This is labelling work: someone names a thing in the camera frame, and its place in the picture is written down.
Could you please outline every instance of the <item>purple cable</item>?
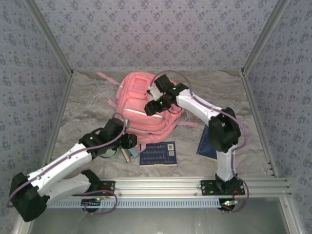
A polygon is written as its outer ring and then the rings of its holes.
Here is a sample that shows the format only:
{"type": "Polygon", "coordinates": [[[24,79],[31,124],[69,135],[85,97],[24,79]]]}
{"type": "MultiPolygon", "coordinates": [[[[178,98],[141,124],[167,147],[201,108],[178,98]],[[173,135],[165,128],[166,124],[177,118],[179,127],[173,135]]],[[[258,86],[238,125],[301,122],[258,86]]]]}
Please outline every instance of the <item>purple cable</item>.
{"type": "Polygon", "coordinates": [[[198,102],[200,105],[202,105],[202,106],[208,108],[208,109],[211,110],[211,111],[216,111],[216,112],[218,112],[218,113],[220,113],[220,114],[222,114],[222,115],[224,115],[224,116],[229,117],[230,119],[232,119],[233,121],[235,121],[235,122],[238,124],[238,126],[241,128],[241,130],[243,131],[243,134],[244,134],[244,142],[243,142],[243,144],[241,144],[240,146],[237,146],[236,148],[232,149],[232,151],[231,151],[231,170],[232,170],[233,176],[234,176],[236,179],[242,181],[243,184],[245,185],[246,190],[247,190],[247,198],[246,198],[244,204],[243,204],[240,208],[238,208],[238,209],[235,210],[235,211],[231,211],[231,212],[229,212],[229,213],[236,213],[236,212],[241,211],[241,210],[247,205],[247,202],[248,202],[248,200],[249,200],[249,189],[248,189],[247,183],[246,183],[243,179],[237,177],[237,175],[235,174],[235,171],[234,171],[234,151],[239,150],[239,149],[245,147],[246,144],[247,144],[247,132],[246,132],[246,129],[245,129],[244,125],[243,125],[239,120],[237,120],[237,119],[234,118],[233,116],[229,115],[228,113],[225,113],[225,112],[223,112],[223,111],[214,109],[213,107],[208,106],[207,104],[201,102],[201,101],[198,100],[196,97],[194,97],[194,96],[193,96],[193,91],[192,91],[191,82],[189,81],[189,79],[188,79],[186,76],[184,76],[182,73],[180,73],[180,72],[178,72],[178,71],[175,71],[175,70],[165,70],[165,71],[162,71],[162,72],[158,73],[158,74],[155,75],[154,78],[152,79],[150,86],[152,86],[154,80],[155,80],[157,77],[159,77],[160,75],[163,75],[163,74],[165,74],[165,73],[168,73],[168,72],[176,73],[176,74],[180,75],[181,77],[183,77],[183,78],[188,82],[190,94],[191,94],[192,98],[193,98],[196,102],[198,102]]]}
{"type": "Polygon", "coordinates": [[[47,173],[48,171],[50,171],[51,169],[55,168],[56,166],[58,166],[59,164],[61,164],[63,161],[65,161],[66,159],[68,158],[71,158],[72,156],[80,153],[80,152],[83,152],[83,151],[87,151],[87,150],[95,150],[95,149],[98,149],[98,148],[102,148],[102,147],[105,147],[109,144],[112,144],[113,142],[117,141],[122,135],[123,133],[125,132],[126,130],[126,118],[125,116],[123,116],[123,114],[121,113],[114,113],[113,114],[113,117],[115,117],[116,115],[119,115],[121,118],[122,118],[122,121],[123,121],[123,128],[122,128],[122,131],[121,133],[113,140],[107,142],[107,143],[104,143],[102,145],[98,145],[98,146],[93,146],[93,147],[89,147],[89,148],[85,148],[85,149],[80,149],[80,150],[77,150],[77,151],[74,151],[72,152],[71,154],[68,155],[68,157],[65,157],[65,158],[62,158],[60,161],[56,162],[55,164],[51,165],[50,167],[48,167],[46,170],[42,171],[38,176],[32,178],[31,180],[27,181],[26,183],[23,183],[22,185],[20,185],[17,189],[15,189],[11,195],[9,196],[7,202],[6,202],[6,206],[7,207],[13,207],[12,205],[9,205],[10,204],[10,201],[11,199],[16,195],[16,193],[18,193],[22,188],[24,188],[25,186],[27,186],[28,184],[34,182],[37,178],[43,176],[45,173],[47,173]]]}
{"type": "Polygon", "coordinates": [[[112,191],[109,190],[98,190],[98,191],[92,191],[92,192],[86,192],[86,193],[81,193],[81,194],[77,194],[77,195],[90,195],[90,194],[97,194],[97,193],[108,193],[111,194],[115,197],[115,204],[114,206],[108,210],[108,211],[103,211],[103,212],[96,212],[96,213],[92,213],[92,212],[88,212],[87,211],[87,206],[91,203],[91,201],[88,201],[86,204],[84,204],[84,208],[83,210],[85,211],[86,214],[90,214],[90,215],[106,215],[112,211],[114,211],[116,209],[117,203],[118,203],[118,199],[116,194],[114,194],[112,191]]]}

